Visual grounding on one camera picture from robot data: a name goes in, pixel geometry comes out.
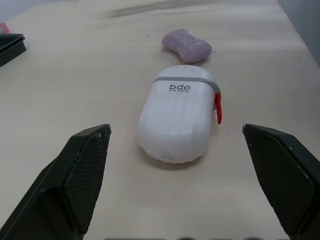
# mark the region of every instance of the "gray band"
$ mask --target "gray band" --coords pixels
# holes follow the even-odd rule
[[[154,80],[154,83],[157,81],[177,81],[177,82],[202,82],[211,86],[215,94],[220,94],[220,99],[222,99],[221,90],[218,84],[214,81],[202,77],[181,77],[181,76],[161,76]]]

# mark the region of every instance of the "textured gripper pad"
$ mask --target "textured gripper pad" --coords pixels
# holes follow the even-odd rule
[[[190,35],[185,29],[169,32],[162,39],[162,45],[179,54],[181,60],[186,64],[200,62],[212,53],[209,43]]]
[[[109,136],[107,127],[89,137],[64,183],[65,195],[81,234],[88,231],[100,193]]]
[[[256,129],[243,130],[256,176],[284,231],[297,231],[317,189],[290,152],[273,136]]]

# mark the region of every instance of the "purple soap bar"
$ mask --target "purple soap bar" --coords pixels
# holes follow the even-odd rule
[[[181,60],[186,64],[200,62],[212,53],[209,43],[190,35],[185,29],[169,32],[162,39],[162,45],[179,54]]]

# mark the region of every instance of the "bdo logo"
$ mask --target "bdo logo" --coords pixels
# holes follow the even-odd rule
[[[185,86],[184,84],[179,85],[179,86],[170,84],[169,89],[170,90],[185,90],[185,91],[188,91],[190,89],[190,86]]]

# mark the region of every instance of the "pink object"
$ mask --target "pink object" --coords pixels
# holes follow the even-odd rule
[[[9,34],[10,30],[4,22],[0,22],[0,34]]]
[[[212,53],[209,43],[190,35],[185,29],[169,32],[162,39],[162,45],[179,54],[181,60],[186,64],[200,62]]]

